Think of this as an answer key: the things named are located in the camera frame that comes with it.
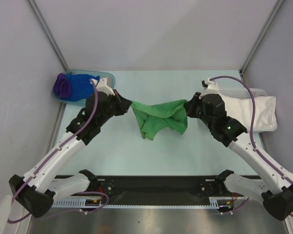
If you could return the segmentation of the green microfibre towel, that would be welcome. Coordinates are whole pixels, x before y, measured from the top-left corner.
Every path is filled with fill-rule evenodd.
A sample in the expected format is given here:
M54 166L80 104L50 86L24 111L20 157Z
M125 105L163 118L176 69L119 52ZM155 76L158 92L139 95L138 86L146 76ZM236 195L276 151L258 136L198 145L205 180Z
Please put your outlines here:
M131 108L138 122L142 138L154 140L157 133L165 128L183 135L188 128L185 99L146 105L133 101Z

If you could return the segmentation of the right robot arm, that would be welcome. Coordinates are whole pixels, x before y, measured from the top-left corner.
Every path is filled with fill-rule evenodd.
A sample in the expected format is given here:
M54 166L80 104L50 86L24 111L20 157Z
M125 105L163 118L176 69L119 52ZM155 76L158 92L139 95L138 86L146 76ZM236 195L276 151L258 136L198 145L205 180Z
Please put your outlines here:
M232 191L256 200L279 221L290 216L293 212L293 173L256 146L250 131L227 114L221 96L195 93L184 108L188 117L200 119L214 139L239 155L263 181L259 183L230 172L225 179L215 183L216 192L226 196Z

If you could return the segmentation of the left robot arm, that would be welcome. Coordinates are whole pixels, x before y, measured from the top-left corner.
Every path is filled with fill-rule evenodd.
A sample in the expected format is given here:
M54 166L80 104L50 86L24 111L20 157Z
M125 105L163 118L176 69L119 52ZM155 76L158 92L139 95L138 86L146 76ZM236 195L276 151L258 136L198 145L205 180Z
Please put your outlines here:
M64 179L55 188L51 187L51 182L71 158L100 133L110 118L126 114L131 105L132 101L122 97L117 90L109 94L94 91L67 126L58 144L30 171L9 179L12 200L21 204L33 217L40 218L59 199L78 193L96 193L96 176L88 170Z

